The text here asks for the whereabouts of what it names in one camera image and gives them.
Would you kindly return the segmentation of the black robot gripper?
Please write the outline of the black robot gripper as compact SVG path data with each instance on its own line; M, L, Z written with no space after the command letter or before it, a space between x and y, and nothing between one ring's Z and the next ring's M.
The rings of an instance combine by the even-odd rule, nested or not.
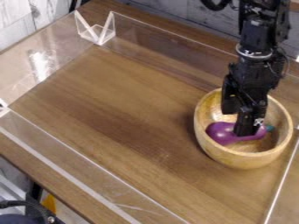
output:
M266 114L266 94L276 88L282 76L285 56L274 49L268 59L240 56L228 65L221 86L220 109L224 115L237 114L233 133L238 137L253 136Z

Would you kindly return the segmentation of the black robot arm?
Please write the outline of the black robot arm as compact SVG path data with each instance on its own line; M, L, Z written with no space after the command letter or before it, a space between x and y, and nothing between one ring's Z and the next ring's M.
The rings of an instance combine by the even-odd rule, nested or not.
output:
M266 95L284 77L286 62L280 43L288 38L289 0L238 0L237 61L228 65L220 109L237 117L233 133L253 136L266 115Z

